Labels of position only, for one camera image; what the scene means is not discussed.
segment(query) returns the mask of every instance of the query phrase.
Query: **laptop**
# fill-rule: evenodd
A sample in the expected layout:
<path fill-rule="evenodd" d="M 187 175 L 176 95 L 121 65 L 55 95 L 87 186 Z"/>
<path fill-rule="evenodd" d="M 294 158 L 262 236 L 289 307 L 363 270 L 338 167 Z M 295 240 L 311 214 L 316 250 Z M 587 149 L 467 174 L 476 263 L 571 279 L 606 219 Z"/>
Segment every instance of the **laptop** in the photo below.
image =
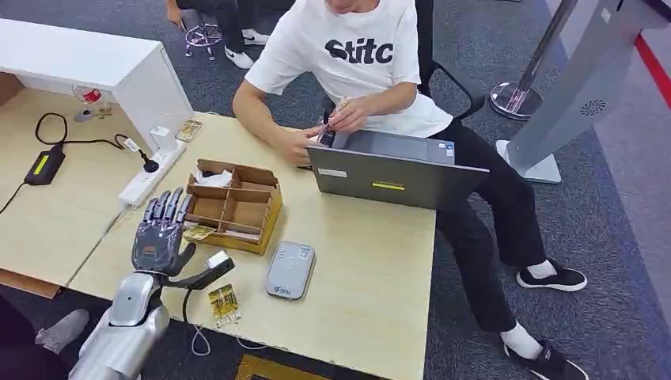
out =
<path fill-rule="evenodd" d="M 309 146 L 308 154 L 320 191 L 331 194 L 445 210 L 489 176 L 454 165 L 449 141 L 358 131 L 328 143 Z"/>

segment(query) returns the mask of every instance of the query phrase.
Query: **silver stand pole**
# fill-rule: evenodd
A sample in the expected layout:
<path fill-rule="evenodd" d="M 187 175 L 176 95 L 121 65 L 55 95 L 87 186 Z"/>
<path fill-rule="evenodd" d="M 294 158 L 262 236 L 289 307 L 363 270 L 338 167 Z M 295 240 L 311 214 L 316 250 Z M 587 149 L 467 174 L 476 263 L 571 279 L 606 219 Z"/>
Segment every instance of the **silver stand pole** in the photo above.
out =
<path fill-rule="evenodd" d="M 536 113 L 543 103 L 543 98 L 538 92 L 531 88 L 533 81 L 538 75 L 538 69 L 543 63 L 546 53 L 550 47 L 559 39 L 568 17 L 573 13 L 578 0 L 563 0 L 552 17 L 550 25 L 545 29 L 545 34 L 540 40 L 536 51 L 531 57 L 519 84 L 504 82 L 491 89 L 489 99 L 491 107 L 501 115 L 516 120 L 528 120 Z"/>

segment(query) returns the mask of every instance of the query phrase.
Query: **silver robotic arm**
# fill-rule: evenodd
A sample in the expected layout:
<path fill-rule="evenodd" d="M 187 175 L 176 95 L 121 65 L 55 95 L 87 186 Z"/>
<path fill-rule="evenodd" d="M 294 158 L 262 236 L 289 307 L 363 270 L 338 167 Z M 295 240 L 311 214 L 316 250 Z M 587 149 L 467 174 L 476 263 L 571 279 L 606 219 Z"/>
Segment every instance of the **silver robotic arm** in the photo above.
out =
<path fill-rule="evenodd" d="M 184 216 L 191 195 L 178 207 L 182 188 L 164 192 L 149 202 L 133 244 L 135 271 L 119 285 L 112 306 L 79 350 L 71 380 L 135 380 L 151 349 L 170 322 L 161 302 L 163 287 L 202 290 L 234 268 L 223 251 L 207 261 L 207 270 L 180 281 L 170 281 L 193 257 L 195 244 L 179 253 Z"/>

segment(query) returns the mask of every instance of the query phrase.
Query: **power strip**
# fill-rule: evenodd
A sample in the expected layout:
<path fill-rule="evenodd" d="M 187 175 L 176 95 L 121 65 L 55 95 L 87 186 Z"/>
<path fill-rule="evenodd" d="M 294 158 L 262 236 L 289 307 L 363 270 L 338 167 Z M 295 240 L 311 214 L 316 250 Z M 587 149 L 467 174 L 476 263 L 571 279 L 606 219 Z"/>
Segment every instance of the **power strip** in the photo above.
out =
<path fill-rule="evenodd" d="M 179 158 L 182 153 L 187 149 L 187 144 L 183 141 L 177 141 L 177 149 L 166 152 L 163 149 L 159 149 L 152 156 L 158 164 L 158 170 L 153 173 L 147 173 L 144 170 L 140 170 L 131 182 L 126 185 L 126 188 L 119 194 L 119 199 L 131 205 L 132 207 L 138 207 L 142 205 L 147 196 L 156 188 L 156 185 L 159 181 L 165 176 L 165 174 L 175 165 L 177 158 Z"/>

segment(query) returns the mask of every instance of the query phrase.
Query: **wooden organizer box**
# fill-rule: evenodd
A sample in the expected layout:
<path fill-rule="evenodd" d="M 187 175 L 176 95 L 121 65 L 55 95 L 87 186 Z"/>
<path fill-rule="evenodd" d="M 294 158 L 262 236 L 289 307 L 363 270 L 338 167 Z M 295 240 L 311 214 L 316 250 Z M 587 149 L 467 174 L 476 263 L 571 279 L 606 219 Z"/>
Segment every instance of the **wooden organizer box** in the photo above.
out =
<path fill-rule="evenodd" d="M 187 194 L 193 195 L 186 220 L 217 230 L 203 239 L 189 241 L 265 253 L 279 211 L 282 193 L 273 172 L 228 162 L 198 160 L 202 172 L 233 174 L 229 186 L 214 188 L 197 184 L 189 176 Z"/>

